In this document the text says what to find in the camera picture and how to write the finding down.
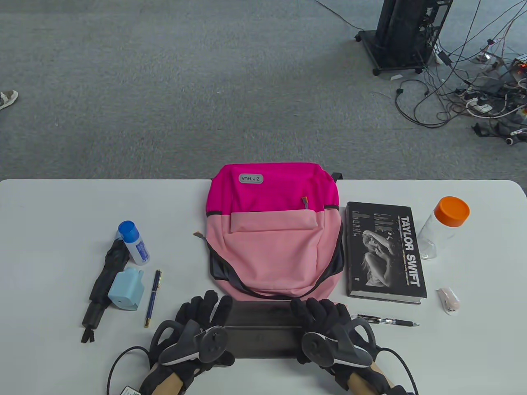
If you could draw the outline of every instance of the book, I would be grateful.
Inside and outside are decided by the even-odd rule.
[[[410,207],[348,202],[346,249],[348,296],[412,304],[426,298]]]

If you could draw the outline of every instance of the black pen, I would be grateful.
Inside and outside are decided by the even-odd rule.
[[[145,328],[148,328],[150,326],[150,319],[152,318],[152,313],[154,311],[155,294],[158,291],[160,281],[161,270],[156,270],[154,276],[154,284],[152,286],[152,293],[150,294],[150,302],[148,302],[147,320],[144,322]]]
[[[355,317],[364,318],[370,324],[389,324],[398,325],[400,327],[418,327],[419,324],[412,321],[396,320],[394,318],[381,318],[374,315],[356,314]]]

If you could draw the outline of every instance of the plastic bottle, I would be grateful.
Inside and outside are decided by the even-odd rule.
[[[150,254],[132,221],[121,222],[119,233],[122,235],[124,244],[128,247],[128,251],[130,251],[130,255],[136,264],[144,265],[150,261]]]
[[[434,259],[448,239],[470,216],[470,207],[457,197],[446,196],[439,200],[434,211],[417,235],[419,254],[422,259]]]

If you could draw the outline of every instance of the backpack logo patch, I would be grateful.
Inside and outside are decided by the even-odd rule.
[[[264,176],[261,174],[240,174],[238,180],[242,184],[261,184],[264,182]]]

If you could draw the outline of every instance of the shoe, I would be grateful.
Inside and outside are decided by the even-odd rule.
[[[17,91],[0,92],[0,110],[9,107],[18,98]]]

